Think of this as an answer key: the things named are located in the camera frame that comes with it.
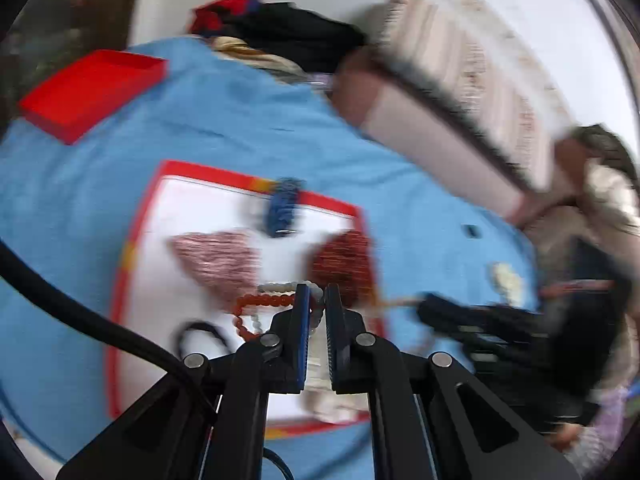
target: bed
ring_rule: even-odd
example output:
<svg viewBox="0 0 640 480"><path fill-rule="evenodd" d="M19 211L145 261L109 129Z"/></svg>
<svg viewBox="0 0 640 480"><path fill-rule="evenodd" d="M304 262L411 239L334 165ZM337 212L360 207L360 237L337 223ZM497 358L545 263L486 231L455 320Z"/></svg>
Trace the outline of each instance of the bed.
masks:
<svg viewBox="0 0 640 480"><path fill-rule="evenodd" d="M388 298L433 291L460 303L497 302L488 269L507 262L526 284L524 307L537 307L533 254L520 231L363 138L309 86L280 84L218 59L195 38L132 51L168 59L168 78L73 146L22 119L0 144L0 237L76 300L108 314L133 215L158 165L170 158L264 178L295 176L311 191L359 206ZM480 237L468 237L468 225ZM389 311L386 327L405 351L428 332L407 308ZM462 360L450 340L432 350ZM52 456L65 461L110 422L104 347L5 283L0 355L2 415ZM360 424L268 445L304 478L367 431ZM279 472L265 464L263 475ZM370 477L370 452L332 476Z"/></svg>

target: metal screw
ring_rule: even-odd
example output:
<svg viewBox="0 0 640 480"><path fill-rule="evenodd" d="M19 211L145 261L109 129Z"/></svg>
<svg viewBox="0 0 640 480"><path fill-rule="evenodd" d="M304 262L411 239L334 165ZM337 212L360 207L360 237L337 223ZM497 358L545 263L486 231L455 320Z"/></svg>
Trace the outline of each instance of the metal screw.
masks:
<svg viewBox="0 0 640 480"><path fill-rule="evenodd" d="M440 368L446 368L447 366L451 366L453 359L446 352L436 352L431 356L431 361Z"/></svg>
<svg viewBox="0 0 640 480"><path fill-rule="evenodd" d="M187 368L200 368L204 364L204 355L189 354L184 358L184 365Z"/></svg>
<svg viewBox="0 0 640 480"><path fill-rule="evenodd" d="M376 336L370 334L369 332L363 332L356 336L356 343L360 346L373 346L376 342Z"/></svg>
<svg viewBox="0 0 640 480"><path fill-rule="evenodd" d="M262 343L262 346L271 348L277 346L280 343L280 338L277 334L267 333L260 338L260 343Z"/></svg>

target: orange beads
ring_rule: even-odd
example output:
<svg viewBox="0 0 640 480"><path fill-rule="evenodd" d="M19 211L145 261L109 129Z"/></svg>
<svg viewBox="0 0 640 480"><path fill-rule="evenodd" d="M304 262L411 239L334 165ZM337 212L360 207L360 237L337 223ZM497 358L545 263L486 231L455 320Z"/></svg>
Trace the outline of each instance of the orange beads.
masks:
<svg viewBox="0 0 640 480"><path fill-rule="evenodd" d="M283 295L274 295L270 296L269 294L245 294L244 296L240 296L236 300L236 305L234 306L233 314L233 326L236 327L236 333L245 341L251 341L255 337L258 337L258 334L254 334L250 332L242 321L242 311L246 306L249 305L261 305L261 306L289 306L293 305L295 300L295 294L283 294Z"/></svg>

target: white object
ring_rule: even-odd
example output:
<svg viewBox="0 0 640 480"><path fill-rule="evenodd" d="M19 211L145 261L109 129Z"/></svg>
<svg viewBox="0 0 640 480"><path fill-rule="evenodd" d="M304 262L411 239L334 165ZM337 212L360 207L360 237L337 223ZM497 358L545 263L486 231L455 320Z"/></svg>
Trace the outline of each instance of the white object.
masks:
<svg viewBox="0 0 640 480"><path fill-rule="evenodd" d="M491 272L495 286L504 296L506 302L516 308L522 308L522 278L509 264L503 262L493 264Z"/></svg>
<svg viewBox="0 0 640 480"><path fill-rule="evenodd" d="M314 417L330 424L346 424L358 420L360 412L369 409L366 394L337 395L331 390L329 354L324 317L309 338L305 391L302 401Z"/></svg>

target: red and white board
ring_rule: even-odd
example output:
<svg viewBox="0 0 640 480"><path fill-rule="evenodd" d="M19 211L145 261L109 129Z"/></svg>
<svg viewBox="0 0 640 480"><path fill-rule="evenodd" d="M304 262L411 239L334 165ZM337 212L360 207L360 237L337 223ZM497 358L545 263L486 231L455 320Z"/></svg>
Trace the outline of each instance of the red and white board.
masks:
<svg viewBox="0 0 640 480"><path fill-rule="evenodd" d="M260 283L298 282L308 278L308 259L331 235L364 227L356 206L303 191L296 209L296 232L270 238L261 231L270 184L232 171L165 161L146 193L124 248L111 319L169 351L173 350L175 330L193 319L219 326L233 346L240 346L243 341L236 335L233 317L184 272L168 245L171 236L247 229L260 253ZM265 328L270 317L260 316ZM223 354L219 343L198 332L191 333L186 350L209 358ZM106 372L112 416L118 416L164 375L160 368L114 348L107 350ZM367 417L365 413L359 420ZM267 438L333 427L313 420L300 396L270 395Z"/></svg>

